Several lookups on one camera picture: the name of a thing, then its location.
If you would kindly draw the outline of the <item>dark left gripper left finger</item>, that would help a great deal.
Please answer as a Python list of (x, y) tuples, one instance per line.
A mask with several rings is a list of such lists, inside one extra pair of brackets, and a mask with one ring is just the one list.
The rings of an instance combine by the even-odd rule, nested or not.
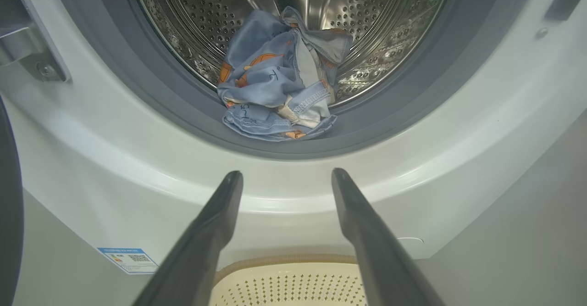
[(220, 252), (233, 237), (243, 193), (239, 171), (229, 172), (185, 229), (135, 306), (207, 306)]

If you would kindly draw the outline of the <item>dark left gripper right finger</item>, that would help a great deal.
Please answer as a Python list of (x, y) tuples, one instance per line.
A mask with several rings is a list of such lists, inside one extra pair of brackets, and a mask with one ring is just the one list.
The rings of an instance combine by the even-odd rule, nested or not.
[(442, 306), (443, 301), (351, 176), (332, 170), (340, 228), (354, 246), (370, 306)]

